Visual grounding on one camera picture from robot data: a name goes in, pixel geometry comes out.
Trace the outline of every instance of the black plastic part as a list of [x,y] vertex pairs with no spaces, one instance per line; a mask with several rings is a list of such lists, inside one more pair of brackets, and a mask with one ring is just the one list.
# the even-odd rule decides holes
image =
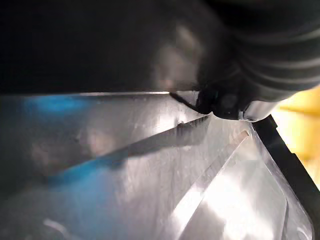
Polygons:
[[314,239],[320,239],[320,192],[298,157],[289,151],[270,116],[253,123],[263,144],[281,170],[312,221]]

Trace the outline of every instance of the black rubber hose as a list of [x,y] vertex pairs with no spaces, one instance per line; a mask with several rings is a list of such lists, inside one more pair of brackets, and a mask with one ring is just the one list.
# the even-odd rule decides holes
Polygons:
[[209,1],[233,36],[248,93],[277,102],[320,84],[320,1]]

